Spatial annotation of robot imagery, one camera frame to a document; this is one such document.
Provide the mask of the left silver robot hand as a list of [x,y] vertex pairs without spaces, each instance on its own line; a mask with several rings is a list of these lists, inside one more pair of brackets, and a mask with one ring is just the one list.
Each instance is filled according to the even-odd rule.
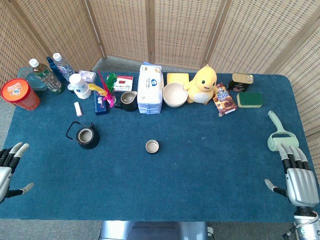
[[23,188],[10,190],[13,174],[28,148],[28,143],[18,142],[13,147],[0,151],[0,203],[3,203],[6,198],[24,195],[34,187],[35,184],[31,182]]

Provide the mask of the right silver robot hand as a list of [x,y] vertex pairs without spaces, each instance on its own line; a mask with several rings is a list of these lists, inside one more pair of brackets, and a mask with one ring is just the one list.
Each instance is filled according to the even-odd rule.
[[316,178],[309,168],[304,152],[294,146],[280,144],[277,150],[285,173],[286,188],[275,186],[265,179],[266,186],[274,193],[287,197],[295,207],[314,207],[320,203]]

